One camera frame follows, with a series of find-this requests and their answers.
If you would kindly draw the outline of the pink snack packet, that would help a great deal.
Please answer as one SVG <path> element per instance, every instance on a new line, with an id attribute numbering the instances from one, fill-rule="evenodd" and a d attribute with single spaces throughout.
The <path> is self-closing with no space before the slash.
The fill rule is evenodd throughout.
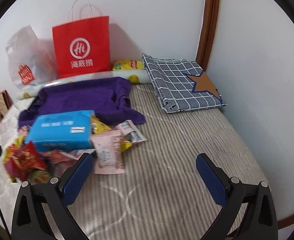
<path id="1" fill-rule="evenodd" d="M 109 131 L 91 136 L 97 155 L 94 172 L 100 175 L 123 174 L 125 168 L 120 152 L 121 132 Z"/>

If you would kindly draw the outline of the yellow cracker snack bag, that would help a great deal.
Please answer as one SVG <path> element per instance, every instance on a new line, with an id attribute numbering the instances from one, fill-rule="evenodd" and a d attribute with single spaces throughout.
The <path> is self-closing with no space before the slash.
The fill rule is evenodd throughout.
<path id="1" fill-rule="evenodd" d="M 96 117 L 91 117 L 90 121 L 91 121 L 92 134 L 100 134 L 103 132 L 110 132 L 114 130 L 113 128 L 101 122 Z M 120 152 L 124 152 L 125 150 L 128 150 L 131 147 L 132 147 L 132 143 L 129 140 L 127 140 L 125 137 L 121 136 L 120 137 Z"/>

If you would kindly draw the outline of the red snack packet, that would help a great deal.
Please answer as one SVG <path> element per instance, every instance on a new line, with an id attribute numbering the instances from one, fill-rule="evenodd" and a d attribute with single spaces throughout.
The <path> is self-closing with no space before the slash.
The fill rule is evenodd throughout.
<path id="1" fill-rule="evenodd" d="M 33 142 L 23 147 L 13 144 L 4 150 L 3 166 L 13 183 L 27 180 L 33 170 L 45 171 L 47 165 L 37 152 Z"/>

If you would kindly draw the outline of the green snack packet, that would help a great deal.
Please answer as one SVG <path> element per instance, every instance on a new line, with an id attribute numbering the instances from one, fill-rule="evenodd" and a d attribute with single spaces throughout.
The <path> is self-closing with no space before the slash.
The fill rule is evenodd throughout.
<path id="1" fill-rule="evenodd" d="M 33 170 L 29 175 L 31 184 L 47 183 L 50 180 L 50 173 L 46 170 Z"/>

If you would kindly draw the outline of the patterned box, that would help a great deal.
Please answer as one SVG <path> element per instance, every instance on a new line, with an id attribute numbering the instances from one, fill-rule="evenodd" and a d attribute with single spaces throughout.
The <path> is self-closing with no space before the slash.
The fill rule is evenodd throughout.
<path id="1" fill-rule="evenodd" d="M 8 113 L 8 110 L 12 106 L 12 100 L 7 92 L 3 90 L 0 92 L 0 113 L 2 116 L 5 116 Z"/>

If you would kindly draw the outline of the blue tissue pack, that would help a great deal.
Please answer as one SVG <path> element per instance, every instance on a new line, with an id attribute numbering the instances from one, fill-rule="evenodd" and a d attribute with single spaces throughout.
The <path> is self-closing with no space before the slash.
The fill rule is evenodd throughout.
<path id="1" fill-rule="evenodd" d="M 93 117 L 92 110 L 40 115 L 29 129 L 25 142 L 32 142 L 38 152 L 90 149 Z"/>

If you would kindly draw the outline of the red white torn wrapper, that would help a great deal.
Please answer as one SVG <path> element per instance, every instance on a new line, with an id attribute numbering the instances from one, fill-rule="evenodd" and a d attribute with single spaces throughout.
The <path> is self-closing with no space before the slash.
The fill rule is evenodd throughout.
<path id="1" fill-rule="evenodd" d="M 73 150 L 70 152 L 64 152 L 62 150 L 52 150 L 49 152 L 40 152 L 40 155 L 44 158 L 49 158 L 54 164 L 67 162 L 67 161 L 77 161 L 84 154 L 95 153 L 95 149 L 85 149 L 85 150 Z"/>

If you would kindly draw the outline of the white Miniso plastic bag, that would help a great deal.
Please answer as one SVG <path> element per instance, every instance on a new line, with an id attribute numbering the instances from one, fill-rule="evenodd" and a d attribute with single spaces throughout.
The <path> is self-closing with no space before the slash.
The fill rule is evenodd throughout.
<path id="1" fill-rule="evenodd" d="M 8 72 L 19 90 L 57 79 L 58 69 L 31 26 L 16 32 L 7 42 Z"/>

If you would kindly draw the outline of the striped bed quilt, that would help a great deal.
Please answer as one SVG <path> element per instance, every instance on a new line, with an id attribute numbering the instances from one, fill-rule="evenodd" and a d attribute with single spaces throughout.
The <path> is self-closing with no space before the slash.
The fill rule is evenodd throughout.
<path id="1" fill-rule="evenodd" d="M 266 179 L 219 109 L 168 114 L 151 85 L 129 98 L 147 140 L 124 152 L 124 174 L 91 173 L 69 206 L 89 239 L 200 239 L 220 210 L 197 172 L 200 153 L 243 183 Z"/>

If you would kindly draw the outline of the purple towel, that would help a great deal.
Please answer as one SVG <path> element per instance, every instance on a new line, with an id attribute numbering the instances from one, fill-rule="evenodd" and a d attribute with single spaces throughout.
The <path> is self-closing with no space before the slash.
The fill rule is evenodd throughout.
<path id="1" fill-rule="evenodd" d="M 66 83 L 43 88 L 28 109 L 18 118 L 18 127 L 31 126 L 40 115 L 92 110 L 108 126 L 126 120 L 136 125 L 146 123 L 146 118 L 131 108 L 129 93 L 131 83 L 122 77 Z"/>

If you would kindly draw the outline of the small pink white sachet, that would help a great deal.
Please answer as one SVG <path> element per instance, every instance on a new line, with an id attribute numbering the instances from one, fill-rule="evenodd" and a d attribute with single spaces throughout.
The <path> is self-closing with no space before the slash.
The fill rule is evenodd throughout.
<path id="1" fill-rule="evenodd" d="M 115 127 L 121 135 L 132 144 L 140 144 L 147 141 L 147 138 L 140 132 L 131 120 L 126 120 Z"/>

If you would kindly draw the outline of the red paper shopping bag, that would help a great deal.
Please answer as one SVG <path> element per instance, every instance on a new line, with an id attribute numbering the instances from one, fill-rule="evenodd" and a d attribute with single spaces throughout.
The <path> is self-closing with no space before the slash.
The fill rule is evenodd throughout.
<path id="1" fill-rule="evenodd" d="M 108 72 L 112 69 L 109 47 L 109 17 L 88 16 L 52 27 L 52 38 L 60 78 Z"/>

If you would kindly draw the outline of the blue checkered star cloth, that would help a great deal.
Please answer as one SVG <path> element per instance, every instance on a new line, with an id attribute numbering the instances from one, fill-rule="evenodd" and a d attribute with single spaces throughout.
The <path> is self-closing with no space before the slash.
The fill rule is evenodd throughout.
<path id="1" fill-rule="evenodd" d="M 160 59 L 143 53 L 144 69 L 166 113 L 198 111 L 227 105 L 206 72 L 186 59 Z"/>

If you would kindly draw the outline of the yellow lemon tea pack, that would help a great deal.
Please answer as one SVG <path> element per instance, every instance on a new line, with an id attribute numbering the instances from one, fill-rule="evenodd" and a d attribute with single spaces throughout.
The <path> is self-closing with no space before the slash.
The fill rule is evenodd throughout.
<path id="1" fill-rule="evenodd" d="M 112 70 L 142 70 L 143 64 L 136 60 L 119 60 L 114 61 Z"/>

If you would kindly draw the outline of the white lemon print pillow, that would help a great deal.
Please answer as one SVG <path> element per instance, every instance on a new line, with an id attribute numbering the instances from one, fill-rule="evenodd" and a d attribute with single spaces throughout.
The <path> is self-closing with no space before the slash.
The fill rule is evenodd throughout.
<path id="1" fill-rule="evenodd" d="M 42 88 L 63 85 L 65 83 L 86 81 L 86 80 L 96 80 L 105 79 L 111 77 L 122 77 L 124 79 L 132 80 L 136 76 L 138 78 L 137 84 L 149 84 L 151 83 L 150 78 L 146 70 L 113 70 L 109 72 L 97 72 L 83 75 L 76 75 L 71 77 L 65 77 L 58 80 L 49 81 L 43 84 L 26 86 L 16 94 L 17 100 L 23 100 L 25 98 L 36 97 L 38 92 Z"/>

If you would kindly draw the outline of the brown wooden door frame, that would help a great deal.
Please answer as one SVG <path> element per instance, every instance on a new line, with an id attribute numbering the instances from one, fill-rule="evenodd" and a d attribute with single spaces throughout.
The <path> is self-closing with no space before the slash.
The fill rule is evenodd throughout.
<path id="1" fill-rule="evenodd" d="M 218 21 L 220 0 L 205 0 L 196 62 L 207 70 Z"/>

